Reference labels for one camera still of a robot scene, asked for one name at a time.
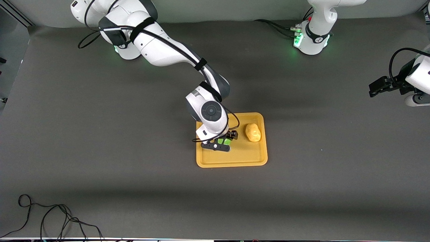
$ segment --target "velcro strap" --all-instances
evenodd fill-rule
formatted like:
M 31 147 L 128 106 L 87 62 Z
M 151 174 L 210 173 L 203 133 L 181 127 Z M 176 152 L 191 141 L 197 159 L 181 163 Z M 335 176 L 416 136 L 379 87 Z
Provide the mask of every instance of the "velcro strap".
M 196 66 L 194 66 L 194 69 L 197 71 L 200 71 L 203 66 L 205 66 L 208 62 L 205 60 L 205 58 L 200 59 L 199 63 L 197 63 Z
M 155 19 L 153 17 L 149 17 L 145 19 L 142 23 L 138 24 L 132 31 L 130 35 L 130 40 L 134 42 L 136 37 L 140 34 L 140 32 L 146 28 L 148 25 L 155 23 Z
M 202 81 L 202 83 L 200 83 L 199 86 L 203 87 L 203 89 L 210 92 L 218 102 L 222 102 L 221 95 L 205 81 Z

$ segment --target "green light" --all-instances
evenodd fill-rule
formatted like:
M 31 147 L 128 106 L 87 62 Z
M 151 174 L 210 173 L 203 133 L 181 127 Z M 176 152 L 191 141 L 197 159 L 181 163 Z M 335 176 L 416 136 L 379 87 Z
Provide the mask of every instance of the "green light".
M 294 40 L 294 46 L 299 47 L 303 39 L 303 33 L 300 33 Z
M 327 46 L 327 43 L 329 42 L 329 38 L 330 38 L 330 35 L 328 35 L 327 40 L 326 40 L 326 43 L 324 44 L 324 47 L 326 47 L 326 46 Z

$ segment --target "floor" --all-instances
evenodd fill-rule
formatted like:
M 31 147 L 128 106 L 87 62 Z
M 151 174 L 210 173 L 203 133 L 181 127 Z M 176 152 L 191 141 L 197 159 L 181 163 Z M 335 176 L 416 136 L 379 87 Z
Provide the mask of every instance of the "floor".
M 27 28 L 0 9 L 0 57 L 7 60 L 0 64 L 0 98 L 9 96 L 28 41 Z M 0 115 L 5 105 L 0 102 Z

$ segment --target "gray table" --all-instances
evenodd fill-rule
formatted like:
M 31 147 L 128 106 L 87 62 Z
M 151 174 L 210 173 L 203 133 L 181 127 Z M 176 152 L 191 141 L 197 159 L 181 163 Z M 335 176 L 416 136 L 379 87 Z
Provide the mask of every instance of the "gray table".
M 191 66 L 124 61 L 101 40 L 78 50 L 84 28 L 31 28 L 0 122 L 2 233 L 23 223 L 28 193 L 106 237 L 430 240 L 430 111 L 368 95 L 395 50 L 428 44 L 422 14 L 339 20 L 318 56 L 259 22 L 163 27 L 229 80 L 225 105 L 264 116 L 268 163 L 197 166 Z M 38 236 L 45 211 L 15 236 Z

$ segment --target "yellow object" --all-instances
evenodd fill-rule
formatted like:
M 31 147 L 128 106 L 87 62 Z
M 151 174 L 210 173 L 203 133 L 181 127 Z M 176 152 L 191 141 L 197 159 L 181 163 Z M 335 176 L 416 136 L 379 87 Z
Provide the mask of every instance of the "yellow object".
M 218 167 L 240 167 L 240 166 L 259 166 L 267 162 L 266 133 L 264 130 L 263 116 L 259 113 L 236 113 L 239 118 L 240 126 L 235 129 L 238 132 L 238 139 L 231 141 L 230 152 L 213 151 L 203 149 L 200 143 L 196 143 L 196 161 L 202 168 Z M 228 126 L 237 125 L 237 120 L 232 114 L 228 115 Z M 256 124 L 261 133 L 258 142 L 250 142 L 246 137 L 246 126 Z
M 246 136 L 251 142 L 258 142 L 261 139 L 261 132 L 257 124 L 248 124 L 245 129 Z

